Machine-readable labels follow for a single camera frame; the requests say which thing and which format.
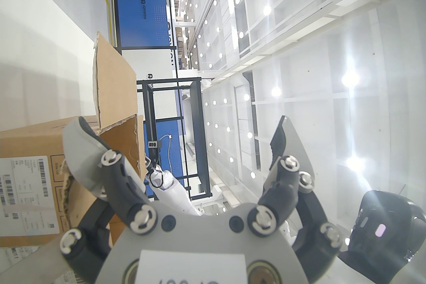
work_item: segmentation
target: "black cable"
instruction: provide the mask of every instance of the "black cable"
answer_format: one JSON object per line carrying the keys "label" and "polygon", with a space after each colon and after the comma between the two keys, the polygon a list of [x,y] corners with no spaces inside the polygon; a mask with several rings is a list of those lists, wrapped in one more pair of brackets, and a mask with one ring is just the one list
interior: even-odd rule
{"label": "black cable", "polygon": [[155,185],[154,185],[154,183],[153,183],[153,182],[152,182],[152,180],[151,180],[151,175],[152,175],[152,173],[149,175],[149,181],[151,182],[151,185],[152,185],[154,188],[156,188],[156,189],[161,188],[161,187],[163,186],[163,184],[164,184],[163,173],[161,173],[161,184],[160,184],[160,186],[155,186]]}

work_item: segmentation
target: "white ceiling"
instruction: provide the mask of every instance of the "white ceiling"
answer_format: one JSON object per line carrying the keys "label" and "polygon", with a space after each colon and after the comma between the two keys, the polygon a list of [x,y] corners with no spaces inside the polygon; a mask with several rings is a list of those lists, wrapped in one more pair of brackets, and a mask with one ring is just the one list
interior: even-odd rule
{"label": "white ceiling", "polygon": [[[248,192],[243,184],[259,195],[259,173],[265,177],[271,164],[270,139],[281,115],[288,115],[316,172],[315,192],[330,221],[349,231],[371,188],[402,190],[401,195],[425,209],[425,14],[424,0],[396,0],[255,64],[261,172],[250,159],[229,162],[239,147],[253,153],[253,139],[247,138],[253,131],[250,102],[241,98],[247,83],[235,74],[212,86],[203,93],[209,103],[204,119],[211,123],[207,142],[213,142],[209,165],[219,176],[231,173],[234,179],[228,179],[240,193]],[[348,71],[359,76],[354,88],[342,83]],[[272,97],[275,86],[282,91],[279,97]],[[226,105],[224,97],[235,102]],[[247,120],[241,123],[244,112]],[[362,170],[352,170],[358,166]]]}

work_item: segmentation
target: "barcode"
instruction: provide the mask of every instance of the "barcode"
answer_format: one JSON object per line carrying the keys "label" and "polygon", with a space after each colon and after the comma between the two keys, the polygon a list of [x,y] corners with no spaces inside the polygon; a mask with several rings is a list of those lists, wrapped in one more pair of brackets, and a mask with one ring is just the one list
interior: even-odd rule
{"label": "barcode", "polygon": [[76,276],[76,282],[77,284],[87,284],[83,279],[81,279],[77,274],[74,273]]}
{"label": "barcode", "polygon": [[6,194],[9,205],[16,205],[15,194],[13,193],[12,178],[10,177],[10,174],[5,174],[3,178],[6,184]]}
{"label": "barcode", "polygon": [[3,206],[6,206],[6,198],[4,197],[3,184],[1,182],[1,178],[0,178],[0,199],[1,199],[1,204]]}
{"label": "barcode", "polygon": [[40,169],[41,185],[43,186],[43,196],[49,197],[49,192],[47,191],[46,173],[44,172],[43,158],[38,159],[38,168]]}

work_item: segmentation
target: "open cardboard box flap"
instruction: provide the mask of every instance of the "open cardboard box flap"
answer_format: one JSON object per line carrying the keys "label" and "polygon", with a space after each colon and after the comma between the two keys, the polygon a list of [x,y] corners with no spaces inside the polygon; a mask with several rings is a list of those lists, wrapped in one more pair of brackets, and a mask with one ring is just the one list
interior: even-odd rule
{"label": "open cardboard box flap", "polygon": [[95,42],[93,90],[101,132],[137,114],[136,74],[100,33]]}
{"label": "open cardboard box flap", "polygon": [[[100,33],[95,41],[93,90],[99,120],[95,133],[111,148],[120,150],[143,179],[143,116],[137,116],[136,74]],[[76,226],[95,198],[72,179],[66,184],[64,209],[71,226]]]}
{"label": "open cardboard box flap", "polygon": [[[137,116],[136,75],[126,60],[100,34],[95,42],[93,87],[96,116],[85,117],[85,119],[94,132],[111,148],[120,150],[141,178],[144,178],[146,168],[143,117]],[[22,197],[14,195],[15,200],[18,201],[8,203],[7,207],[11,213],[17,212],[16,222],[28,224],[28,227],[26,229],[23,226],[18,231],[15,223],[3,224],[0,229],[0,247],[46,244],[59,233],[77,226],[94,202],[95,198],[92,194],[69,175],[64,163],[62,129],[72,119],[74,118],[0,132],[2,178],[4,174],[8,177],[12,175],[15,182],[21,180],[22,185],[32,180],[36,182],[32,184],[33,188],[39,184],[38,189],[35,190],[38,192],[38,197],[43,198],[42,186],[47,187],[48,199],[51,200],[53,197],[48,206],[41,208],[34,202],[21,201]],[[40,162],[37,166],[40,158],[45,161],[43,171]],[[20,160],[31,168],[19,167],[19,173],[14,175],[15,172],[10,166]],[[44,173],[49,176],[50,183],[44,180]],[[46,221],[49,217],[55,217],[57,224],[49,224]],[[15,220],[9,217],[8,222],[12,221]],[[114,217],[110,225],[114,240],[120,235],[124,225],[117,217]],[[113,234],[113,228],[118,229],[115,234]]]}

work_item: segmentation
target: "black metal frame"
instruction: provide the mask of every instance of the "black metal frame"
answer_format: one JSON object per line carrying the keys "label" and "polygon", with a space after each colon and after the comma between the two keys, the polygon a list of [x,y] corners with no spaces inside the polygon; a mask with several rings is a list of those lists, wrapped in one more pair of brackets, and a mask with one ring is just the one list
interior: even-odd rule
{"label": "black metal frame", "polygon": [[[179,83],[182,82],[192,82],[189,86],[179,86]],[[176,83],[177,86],[163,87],[163,88],[153,88],[153,84],[159,83]],[[142,85],[142,89],[138,89],[138,92],[143,93],[143,106],[145,109],[145,123],[146,123],[146,138],[148,141],[157,141],[157,128],[156,123],[160,121],[171,121],[171,120],[180,120],[181,129],[182,129],[182,139],[184,144],[184,158],[185,158],[185,168],[186,176],[177,177],[178,180],[181,179],[190,179],[198,177],[201,181],[201,185],[204,188],[204,194],[197,196],[191,196],[191,188],[188,186],[186,190],[188,191],[188,196],[191,200],[197,200],[205,197],[212,196],[210,190],[210,179],[208,172],[207,164],[207,148],[206,148],[206,137],[204,131],[204,116],[202,109],[202,100],[201,100],[201,77],[196,78],[177,78],[177,79],[156,79],[156,80],[137,80],[137,85]],[[195,155],[197,162],[197,174],[188,173],[188,164],[186,157],[185,149],[185,136],[183,134],[183,119],[184,117],[180,115],[179,117],[164,118],[164,119],[155,119],[155,109],[154,109],[154,91],[166,91],[166,90],[182,90],[183,88],[189,88],[191,92],[191,109],[192,109],[192,118],[194,126],[194,136],[196,138],[195,145]],[[158,161],[159,150],[158,147],[148,147],[148,157],[153,161],[154,164]]]}
{"label": "black metal frame", "polygon": [[[172,14],[172,0],[168,0],[169,2],[169,9],[170,12],[170,26],[173,28],[173,14]],[[117,46],[115,49],[119,54],[122,54],[122,51],[130,51],[130,50],[155,50],[155,49],[170,49],[172,51],[173,60],[175,62],[175,76],[178,78],[178,59],[176,55],[176,49],[177,44],[175,43],[175,38],[172,36],[172,43],[170,46],[161,46],[161,47],[122,47],[121,45],[121,38],[120,38],[120,21],[118,19],[118,0],[113,0],[113,6],[114,6],[114,25],[115,25],[115,34],[116,34],[116,42]],[[190,86],[181,86],[179,83],[182,82],[188,82],[193,81],[193,84]],[[204,194],[197,195],[197,196],[191,196],[190,193],[190,187],[186,187],[186,190],[188,191],[188,195],[191,200],[197,200],[205,197],[212,196],[210,191],[210,180],[209,180],[209,173],[208,173],[208,166],[207,166],[207,148],[205,146],[205,131],[204,131],[204,117],[203,117],[203,111],[202,111],[202,101],[201,101],[201,78],[178,78],[178,79],[164,79],[164,80],[143,80],[143,81],[137,81],[137,84],[142,84],[142,89],[138,89],[137,92],[143,92],[143,102],[145,105],[145,119],[146,119],[146,130],[147,130],[147,137],[148,141],[156,141],[157,139],[157,131],[155,127],[156,122],[165,122],[165,121],[171,121],[171,120],[180,120],[181,122],[181,131],[182,131],[182,137],[183,137],[183,144],[185,146],[185,136],[183,134],[184,131],[184,117],[182,112],[182,105],[181,105],[181,90],[182,89],[190,89],[192,92],[191,97],[197,97],[198,100],[191,100],[191,107],[193,110],[193,115],[195,113],[196,115],[196,121],[199,121],[200,124],[199,127],[197,127],[194,130],[197,130],[196,134],[199,139],[197,141],[204,141],[204,148],[202,147],[202,143],[198,143],[198,147],[196,146],[196,160],[197,160],[197,171],[200,170],[201,173],[197,174],[188,174],[188,165],[187,165],[187,155],[186,155],[186,148],[184,148],[184,159],[185,159],[185,168],[186,168],[186,176],[179,176],[177,177],[178,180],[181,179],[190,179],[193,177],[199,177],[201,184],[203,185],[203,188],[205,190]],[[152,84],[155,83],[176,83],[177,86],[169,87],[169,88],[151,88]],[[179,92],[179,115],[177,117],[171,117],[171,118],[162,118],[162,119],[155,119],[155,113],[154,113],[154,101],[153,101],[153,92],[154,91],[164,91],[164,90],[178,90]],[[158,160],[158,150],[157,152],[154,151],[154,149],[149,148],[149,157],[152,161]]]}

